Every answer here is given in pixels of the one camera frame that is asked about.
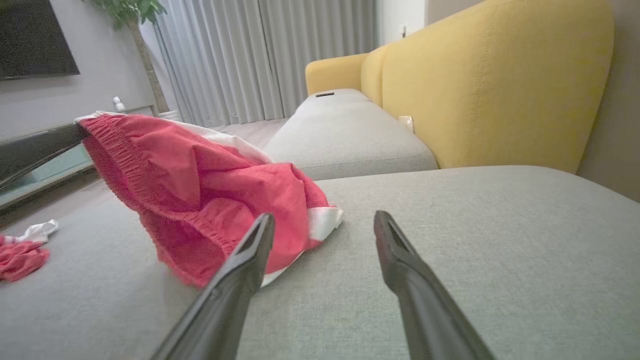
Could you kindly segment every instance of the white figurine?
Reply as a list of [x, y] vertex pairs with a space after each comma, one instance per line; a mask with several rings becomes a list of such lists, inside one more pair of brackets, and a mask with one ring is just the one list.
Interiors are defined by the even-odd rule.
[[113, 106], [115, 106], [116, 111], [122, 111], [125, 109], [124, 104], [122, 104], [122, 100], [117, 96], [113, 98]]

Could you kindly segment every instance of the television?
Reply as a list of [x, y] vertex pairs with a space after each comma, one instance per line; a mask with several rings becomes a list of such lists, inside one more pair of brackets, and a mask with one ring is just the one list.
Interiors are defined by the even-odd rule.
[[76, 74], [49, 0], [0, 0], [0, 79]]

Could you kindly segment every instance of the wall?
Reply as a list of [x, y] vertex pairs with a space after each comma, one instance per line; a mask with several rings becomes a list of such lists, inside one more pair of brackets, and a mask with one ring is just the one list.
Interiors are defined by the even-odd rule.
[[378, 0], [378, 40], [380, 45], [400, 40], [400, 25], [407, 35], [424, 27], [426, 0]]
[[128, 29], [114, 31], [106, 14], [80, 0], [51, 0], [80, 75], [0, 81], [0, 140], [66, 124], [95, 110], [154, 104]]
[[424, 7], [425, 25], [433, 24], [475, 4], [482, 0], [426, 0]]
[[640, 2], [611, 4], [611, 73], [578, 175], [640, 201]]

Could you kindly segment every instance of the gray sofa cushion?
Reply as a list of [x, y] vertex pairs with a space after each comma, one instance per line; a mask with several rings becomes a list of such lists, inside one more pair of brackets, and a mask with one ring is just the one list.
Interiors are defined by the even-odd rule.
[[264, 152], [313, 180], [438, 168], [411, 131], [360, 92], [346, 90], [309, 97]]
[[241, 359], [409, 359], [373, 235], [389, 211], [498, 359], [640, 354], [640, 204], [540, 167], [318, 182], [345, 211], [260, 291]]
[[[238, 359], [409, 358], [380, 273], [377, 209], [395, 217], [498, 359], [640, 354], [640, 204], [538, 167], [318, 185], [344, 221], [256, 294]], [[157, 262], [136, 214], [112, 194], [62, 202], [38, 214], [61, 224], [48, 262], [0, 283], [0, 358], [147, 358], [196, 290]]]

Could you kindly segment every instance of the white curtain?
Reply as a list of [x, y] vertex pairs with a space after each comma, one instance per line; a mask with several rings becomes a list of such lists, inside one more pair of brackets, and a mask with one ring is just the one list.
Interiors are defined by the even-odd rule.
[[305, 66], [374, 47], [371, 0], [165, 0], [157, 35], [182, 118], [205, 127], [291, 116]]
[[267, 49], [284, 112], [307, 97], [305, 67], [314, 60], [375, 48], [375, 1], [259, 0]]

